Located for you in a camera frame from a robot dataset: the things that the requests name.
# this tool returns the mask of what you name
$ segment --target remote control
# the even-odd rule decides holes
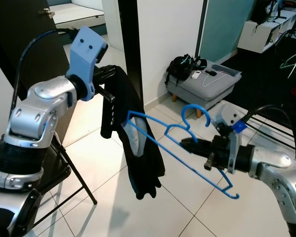
[[[192,75],[192,79],[197,79],[200,74],[201,74],[201,71],[199,71],[199,70],[195,71]]]

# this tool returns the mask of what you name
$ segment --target chair leg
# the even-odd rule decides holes
[[[202,116],[202,112],[200,110],[196,110],[196,117],[199,119]]]
[[[172,102],[176,102],[177,96],[175,94],[172,95]]]

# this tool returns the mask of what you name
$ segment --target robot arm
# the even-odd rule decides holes
[[[42,163],[58,119],[79,99],[87,101],[101,93],[114,100],[94,79],[107,75],[106,68],[94,75],[94,64],[106,49],[98,34],[82,27],[72,44],[67,75],[33,85],[14,108],[0,146],[0,237],[23,236],[33,227],[41,201],[35,187],[43,175]]]
[[[239,120],[235,118],[235,109],[223,105],[213,121],[220,136],[216,135],[212,142],[198,139],[198,143],[186,138],[181,145],[191,153],[208,157],[204,164],[207,170],[212,166],[227,168],[229,173],[239,170],[264,182],[273,191],[291,236],[296,237],[296,159],[262,147],[241,146],[241,133],[230,127]]]

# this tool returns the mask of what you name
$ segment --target black garment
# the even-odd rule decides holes
[[[110,138],[112,131],[117,131],[123,143],[128,174],[137,199],[142,199],[146,193],[154,198],[155,187],[161,187],[158,177],[165,173],[160,150],[147,138],[143,155],[136,157],[121,125],[126,121],[129,110],[145,112],[140,99],[125,72],[117,66],[115,75],[105,82],[105,90],[115,96],[115,102],[111,104],[107,100],[103,101],[101,135],[104,138]],[[154,138],[147,119],[144,120],[147,133]]]

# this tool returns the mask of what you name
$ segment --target blue plastic hanger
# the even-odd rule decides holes
[[[190,124],[188,123],[188,121],[185,118],[185,112],[187,109],[198,109],[200,111],[203,112],[203,114],[206,116],[207,122],[205,124],[206,127],[209,126],[209,124],[211,123],[211,117],[209,115],[209,113],[207,112],[207,110],[205,110],[203,107],[196,105],[196,104],[190,104],[190,105],[186,105],[183,107],[182,112],[181,112],[181,117],[183,119],[183,122],[185,123],[186,126],[183,126],[181,124],[166,124],[163,121],[160,121],[152,116],[149,115],[145,115],[143,113],[139,113],[136,111],[128,111],[127,114],[127,122],[129,124],[131,124],[132,126],[134,126],[137,130],[139,130],[142,134],[144,134],[147,138],[149,138],[152,142],[154,142],[155,144],[157,144],[158,146],[160,146],[162,149],[164,149],[167,153],[169,153],[170,155],[172,155],[175,159],[177,159],[179,162],[181,162],[184,166],[186,166],[187,168],[189,168],[190,170],[192,170],[195,174],[197,174],[198,176],[200,176],[201,178],[203,178],[204,180],[206,180],[208,183],[210,183],[211,185],[213,185],[215,188],[217,188],[219,191],[221,191],[222,193],[224,193],[226,196],[232,198],[232,199],[238,199],[240,196],[239,194],[236,194],[236,196],[233,196],[229,193],[227,193],[227,190],[231,189],[233,187],[231,181],[228,179],[228,177],[226,176],[226,174],[221,170],[218,169],[218,171],[222,174],[223,178],[227,181],[228,186],[225,188],[221,188],[219,187],[217,184],[215,184],[213,181],[211,181],[210,179],[208,179],[207,177],[205,177],[204,175],[202,175],[200,172],[198,172],[197,170],[195,170],[193,167],[191,167],[189,164],[185,163],[182,159],[180,159],[179,157],[177,157],[173,152],[171,152],[169,149],[167,149],[166,147],[164,147],[162,144],[160,144],[159,142],[157,142],[154,138],[152,138],[149,134],[147,134],[145,131],[143,131],[140,127],[136,126],[131,120],[130,118],[133,116],[137,116],[137,117],[142,117],[142,118],[148,118],[151,119],[163,126],[166,127],[166,130],[164,132],[164,135],[167,136],[168,138],[170,138],[173,142],[175,142],[177,145],[179,145],[180,147],[182,147],[180,145],[180,143],[175,140],[173,137],[171,137],[168,133],[170,131],[171,127],[179,127],[185,131],[187,131],[192,139],[194,140],[195,143],[197,143],[197,138],[194,135],[194,133],[192,131],[190,131]]]

